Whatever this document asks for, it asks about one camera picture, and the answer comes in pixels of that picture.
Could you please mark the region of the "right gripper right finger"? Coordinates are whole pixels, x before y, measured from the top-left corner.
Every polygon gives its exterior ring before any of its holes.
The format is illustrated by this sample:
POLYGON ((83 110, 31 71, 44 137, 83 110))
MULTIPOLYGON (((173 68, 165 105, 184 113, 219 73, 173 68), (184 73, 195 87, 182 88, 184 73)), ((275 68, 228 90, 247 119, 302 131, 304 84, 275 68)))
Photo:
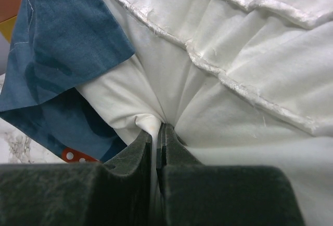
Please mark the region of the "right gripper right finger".
POLYGON ((304 225, 293 188, 273 166, 208 166, 162 124, 156 168, 166 225, 304 225))

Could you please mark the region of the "white pillow with red logo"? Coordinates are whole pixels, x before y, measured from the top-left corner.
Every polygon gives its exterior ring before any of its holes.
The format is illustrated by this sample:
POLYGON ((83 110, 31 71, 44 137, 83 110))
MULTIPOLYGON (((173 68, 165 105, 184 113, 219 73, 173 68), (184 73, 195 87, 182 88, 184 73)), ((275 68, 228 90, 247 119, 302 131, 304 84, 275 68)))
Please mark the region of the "white pillow with red logo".
POLYGON ((135 54, 79 93, 130 144, 174 126, 208 165, 272 165, 332 225, 332 0, 103 0, 135 54))

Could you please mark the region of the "blue lettered pillowcase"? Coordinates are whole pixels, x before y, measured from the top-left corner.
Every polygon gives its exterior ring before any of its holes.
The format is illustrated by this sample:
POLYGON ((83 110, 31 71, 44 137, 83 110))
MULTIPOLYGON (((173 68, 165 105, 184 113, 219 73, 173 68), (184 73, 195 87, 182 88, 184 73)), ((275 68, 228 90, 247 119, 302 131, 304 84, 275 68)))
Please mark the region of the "blue lettered pillowcase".
POLYGON ((66 162, 106 162, 125 143, 78 92, 134 48, 103 0, 22 0, 1 118, 66 162))

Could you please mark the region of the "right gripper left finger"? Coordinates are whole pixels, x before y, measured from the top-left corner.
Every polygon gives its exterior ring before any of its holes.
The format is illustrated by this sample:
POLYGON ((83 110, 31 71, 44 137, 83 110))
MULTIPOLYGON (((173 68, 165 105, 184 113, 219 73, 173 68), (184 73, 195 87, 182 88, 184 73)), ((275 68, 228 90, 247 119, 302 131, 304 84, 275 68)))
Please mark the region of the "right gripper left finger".
POLYGON ((2 164, 1 225, 148 225, 152 138, 105 163, 2 164))

